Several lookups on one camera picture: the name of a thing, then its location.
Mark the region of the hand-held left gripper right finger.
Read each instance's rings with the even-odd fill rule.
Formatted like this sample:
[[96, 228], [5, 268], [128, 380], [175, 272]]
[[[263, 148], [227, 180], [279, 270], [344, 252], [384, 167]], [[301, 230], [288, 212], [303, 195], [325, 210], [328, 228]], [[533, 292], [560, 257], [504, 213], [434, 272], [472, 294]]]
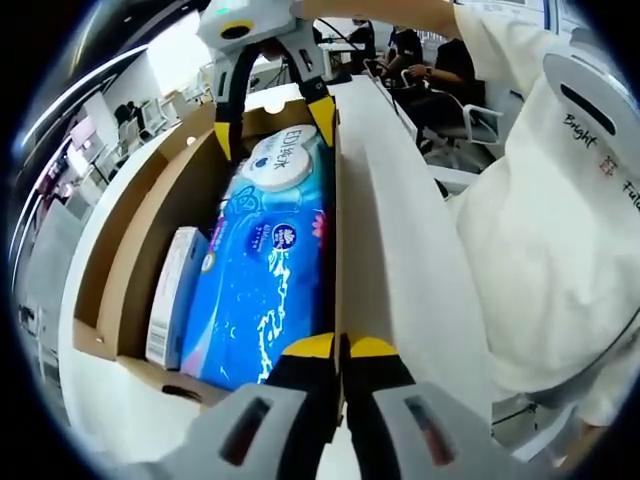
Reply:
[[414, 380], [386, 341], [344, 338], [347, 426], [365, 479], [542, 479], [488, 424], [431, 382]]

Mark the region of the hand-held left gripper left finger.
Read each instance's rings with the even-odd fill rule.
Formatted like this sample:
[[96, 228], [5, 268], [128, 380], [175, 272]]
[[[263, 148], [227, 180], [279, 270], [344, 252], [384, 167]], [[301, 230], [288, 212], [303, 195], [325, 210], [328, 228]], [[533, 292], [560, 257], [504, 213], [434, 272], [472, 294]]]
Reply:
[[125, 466], [125, 478], [314, 478], [337, 423], [339, 342], [333, 333], [294, 342], [265, 382], [246, 384], [206, 410], [180, 446]]

